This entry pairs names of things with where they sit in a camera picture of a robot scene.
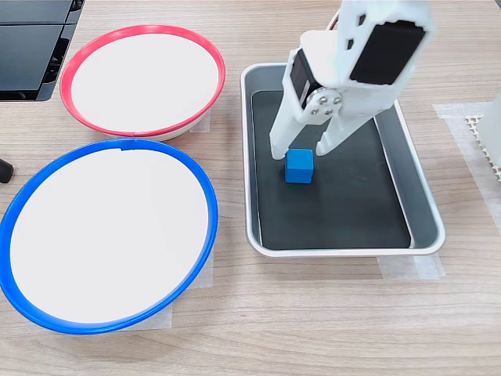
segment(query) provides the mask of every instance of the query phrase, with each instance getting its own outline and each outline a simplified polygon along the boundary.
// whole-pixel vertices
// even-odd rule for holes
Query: wood grain surface
[[[339,1],[87,2],[67,60],[107,31],[145,23],[188,27],[225,58],[211,132],[169,142],[202,165],[218,195],[214,287],[186,291],[172,329],[91,337],[40,328],[2,295],[0,375],[501,375],[501,236],[432,107],[501,92],[501,10],[431,4],[438,34],[401,97],[448,237],[446,276],[424,281],[384,280],[374,258],[268,260],[245,237],[240,74],[285,61]],[[131,79],[146,67],[147,56]],[[44,103],[0,103],[0,157],[16,168],[0,186],[0,214],[50,161],[104,138],[68,114],[59,89]]]

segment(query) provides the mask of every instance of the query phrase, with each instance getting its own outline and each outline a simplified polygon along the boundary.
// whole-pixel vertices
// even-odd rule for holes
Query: red-rimmed plate
[[[61,97],[96,131],[168,139],[201,119],[224,82],[222,56],[205,37],[141,25],[112,31],[78,51],[61,77]]]

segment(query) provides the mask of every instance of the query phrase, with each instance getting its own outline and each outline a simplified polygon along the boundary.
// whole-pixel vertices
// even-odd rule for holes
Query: blue block
[[[287,183],[309,184],[313,176],[313,151],[290,149],[287,151],[285,181]]]

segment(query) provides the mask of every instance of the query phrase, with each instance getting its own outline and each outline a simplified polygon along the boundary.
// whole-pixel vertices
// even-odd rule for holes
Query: rectangular tray
[[[269,131],[282,98],[283,63],[242,73],[246,232],[268,257],[430,255],[445,241],[437,206],[395,105],[338,148],[315,156],[311,184],[287,184]],[[291,147],[315,149],[326,124]]]

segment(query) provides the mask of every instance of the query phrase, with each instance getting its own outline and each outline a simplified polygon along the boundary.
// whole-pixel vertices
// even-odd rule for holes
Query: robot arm
[[[338,30],[307,31],[290,53],[270,132],[273,158],[285,157],[307,124],[330,119],[316,147],[325,155],[390,108],[433,33],[427,2],[344,1]]]

